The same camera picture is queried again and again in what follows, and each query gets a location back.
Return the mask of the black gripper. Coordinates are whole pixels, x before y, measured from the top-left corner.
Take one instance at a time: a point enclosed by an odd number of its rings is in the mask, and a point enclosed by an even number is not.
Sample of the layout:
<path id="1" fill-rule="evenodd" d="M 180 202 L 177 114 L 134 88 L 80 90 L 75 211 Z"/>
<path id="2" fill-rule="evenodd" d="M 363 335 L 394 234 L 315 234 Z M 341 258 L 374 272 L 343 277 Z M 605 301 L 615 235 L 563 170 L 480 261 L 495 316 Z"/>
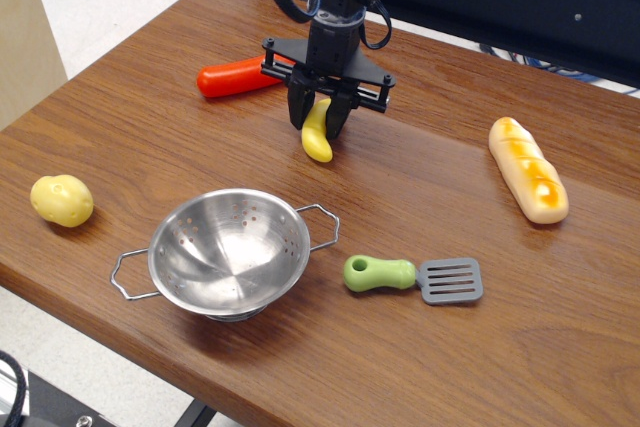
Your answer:
<path id="1" fill-rule="evenodd" d="M 301 130 L 315 95 L 329 96 L 326 138 L 335 140 L 351 111 L 360 106 L 385 112 L 395 77 L 360 47 L 360 21 L 311 22 L 306 39 L 265 39 L 262 73 L 284 81 L 291 124 Z"/>

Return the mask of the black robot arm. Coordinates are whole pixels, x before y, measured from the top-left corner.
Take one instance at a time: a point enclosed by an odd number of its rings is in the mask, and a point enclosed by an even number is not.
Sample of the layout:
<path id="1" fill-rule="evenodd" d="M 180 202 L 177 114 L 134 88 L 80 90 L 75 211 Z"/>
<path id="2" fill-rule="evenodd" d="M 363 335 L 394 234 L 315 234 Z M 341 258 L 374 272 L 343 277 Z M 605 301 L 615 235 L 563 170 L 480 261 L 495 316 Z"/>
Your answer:
<path id="1" fill-rule="evenodd" d="M 305 8 L 294 0 L 274 1 L 290 19 L 309 26 L 304 40 L 263 42 L 261 71 L 287 86 L 290 122 L 296 129 L 310 117 L 318 93 L 329 99 L 325 127 L 330 140 L 339 136 L 353 110 L 386 111 L 396 79 L 362 51 L 381 49 L 389 41 L 371 43 L 366 36 L 368 11 L 390 18 L 381 0 L 307 0 Z"/>

